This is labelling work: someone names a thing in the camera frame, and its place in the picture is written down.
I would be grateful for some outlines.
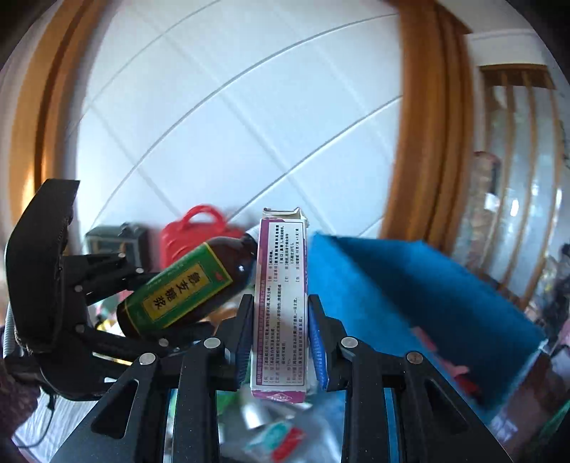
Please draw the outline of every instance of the white and purple box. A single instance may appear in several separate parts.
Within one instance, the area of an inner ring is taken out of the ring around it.
[[[299,403],[307,392],[307,219],[263,210],[255,276],[251,393]]]

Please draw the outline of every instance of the wire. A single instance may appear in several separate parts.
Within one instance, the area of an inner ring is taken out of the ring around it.
[[[39,444],[41,444],[43,442],[43,440],[46,438],[47,436],[47,432],[50,428],[51,425],[51,421],[54,419],[54,411],[55,411],[55,395],[50,395],[50,401],[47,403],[47,408],[51,411],[51,415],[50,415],[50,419],[47,422],[47,426],[44,429],[41,437],[39,438],[39,440],[33,444],[30,445],[17,445],[16,447],[18,447],[19,449],[32,449],[34,447],[37,447]]]

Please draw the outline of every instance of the bottle label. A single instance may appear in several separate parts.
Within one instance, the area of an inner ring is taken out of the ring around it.
[[[160,330],[232,282],[210,246],[203,243],[127,297],[125,310],[139,334]]]

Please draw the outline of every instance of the red handle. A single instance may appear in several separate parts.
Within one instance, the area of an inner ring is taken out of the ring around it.
[[[182,231],[190,219],[194,216],[197,216],[198,214],[210,214],[212,217],[214,217],[215,220],[213,225],[215,226],[216,233],[222,233],[226,229],[226,219],[224,219],[223,215],[218,209],[208,204],[201,204],[200,206],[195,206],[190,209],[178,223],[178,229]]]

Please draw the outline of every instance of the metal screw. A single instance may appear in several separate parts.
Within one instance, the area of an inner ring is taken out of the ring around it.
[[[424,361],[424,356],[419,352],[408,352],[406,358],[408,362],[413,363],[414,365],[419,365]]]
[[[142,354],[139,357],[139,362],[141,363],[141,365],[150,365],[151,363],[153,363],[156,360],[156,355],[154,355],[151,352],[147,352],[145,354]]]
[[[343,338],[343,340],[340,343],[347,349],[354,349],[356,346],[358,346],[358,341],[355,338],[352,338],[351,336]]]
[[[204,347],[207,349],[215,349],[218,347],[222,342],[218,338],[208,338],[204,341]]]

